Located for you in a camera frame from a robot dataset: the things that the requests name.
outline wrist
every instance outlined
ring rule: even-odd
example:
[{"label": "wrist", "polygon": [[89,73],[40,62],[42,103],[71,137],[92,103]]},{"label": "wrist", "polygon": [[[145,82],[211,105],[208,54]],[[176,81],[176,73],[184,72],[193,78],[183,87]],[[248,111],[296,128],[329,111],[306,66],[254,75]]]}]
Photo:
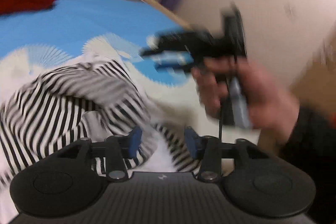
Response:
[{"label": "wrist", "polygon": [[278,115],[274,123],[275,139],[279,145],[287,143],[299,116],[300,102],[287,90],[279,92]]}]

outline metal screw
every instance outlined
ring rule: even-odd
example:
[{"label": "metal screw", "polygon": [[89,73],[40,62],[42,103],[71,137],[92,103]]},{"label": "metal screw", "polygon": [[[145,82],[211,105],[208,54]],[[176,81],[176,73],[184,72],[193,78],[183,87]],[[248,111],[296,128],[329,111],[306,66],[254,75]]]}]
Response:
[{"label": "metal screw", "polygon": [[214,180],[217,178],[217,174],[212,171],[205,171],[201,173],[201,177],[205,180]]},{"label": "metal screw", "polygon": [[112,172],[109,172],[109,177],[111,179],[122,179],[125,177],[125,173],[123,171],[120,170],[114,170]]}]

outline blue and white patterned fabric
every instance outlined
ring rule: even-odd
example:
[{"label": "blue and white patterned fabric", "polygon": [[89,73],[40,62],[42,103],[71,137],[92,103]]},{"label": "blue and white patterned fabric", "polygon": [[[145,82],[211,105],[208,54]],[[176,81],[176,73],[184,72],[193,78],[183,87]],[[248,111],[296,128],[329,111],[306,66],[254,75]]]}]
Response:
[{"label": "blue and white patterned fabric", "polygon": [[61,65],[81,55],[82,49],[101,53],[101,43],[97,42],[103,39],[104,51],[106,46],[112,47],[126,64],[132,64],[151,81],[177,86],[186,83],[185,75],[158,73],[154,62],[184,62],[190,57],[167,54],[159,60],[143,60],[138,55],[141,47],[153,43],[155,33],[177,28],[161,12],[142,2],[56,0],[50,10],[0,16],[0,59],[4,66],[13,68],[14,74],[24,75]]}]

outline round pad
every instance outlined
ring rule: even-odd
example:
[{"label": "round pad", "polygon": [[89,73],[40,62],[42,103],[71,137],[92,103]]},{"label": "round pad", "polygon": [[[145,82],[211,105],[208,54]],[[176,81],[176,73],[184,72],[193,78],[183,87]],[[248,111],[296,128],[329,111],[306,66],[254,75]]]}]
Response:
[{"label": "round pad", "polygon": [[38,162],[16,175],[10,195],[19,210],[37,217],[62,217],[80,211],[100,195],[99,176],[75,159]]},{"label": "round pad", "polygon": [[299,214],[309,208],[315,197],[314,182],[307,174],[270,160],[254,160],[223,181],[224,190],[235,205],[262,217]]}]

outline hand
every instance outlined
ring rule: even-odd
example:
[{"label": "hand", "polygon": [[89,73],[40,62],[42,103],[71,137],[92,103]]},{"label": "hand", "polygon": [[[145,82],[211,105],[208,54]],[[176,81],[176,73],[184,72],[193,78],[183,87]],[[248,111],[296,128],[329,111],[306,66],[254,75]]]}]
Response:
[{"label": "hand", "polygon": [[298,118],[299,102],[259,65],[238,58],[205,59],[205,73],[197,68],[192,75],[197,82],[200,102],[208,115],[218,117],[220,98],[228,96],[225,83],[217,83],[215,75],[236,72],[248,99],[249,116],[254,128],[272,129],[279,143],[286,143]]}]

